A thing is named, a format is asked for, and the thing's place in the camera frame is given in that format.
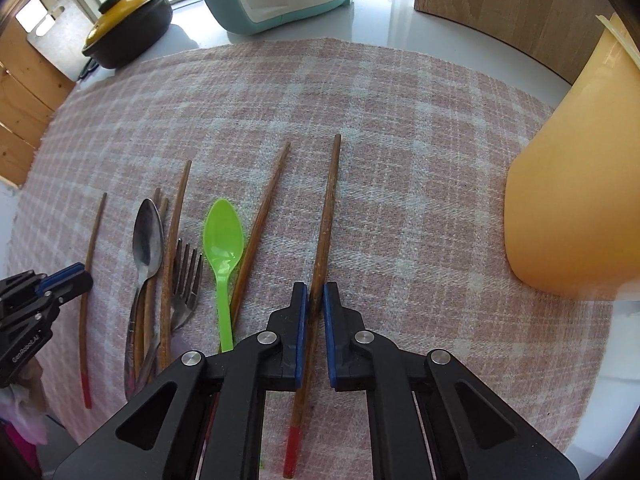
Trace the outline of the gloved left hand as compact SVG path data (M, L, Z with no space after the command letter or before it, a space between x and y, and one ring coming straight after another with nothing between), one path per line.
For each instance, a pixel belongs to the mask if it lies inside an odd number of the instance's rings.
M33 445L47 444L44 415L48 404L42 385L42 367L30 360L13 382L1 388L1 419Z

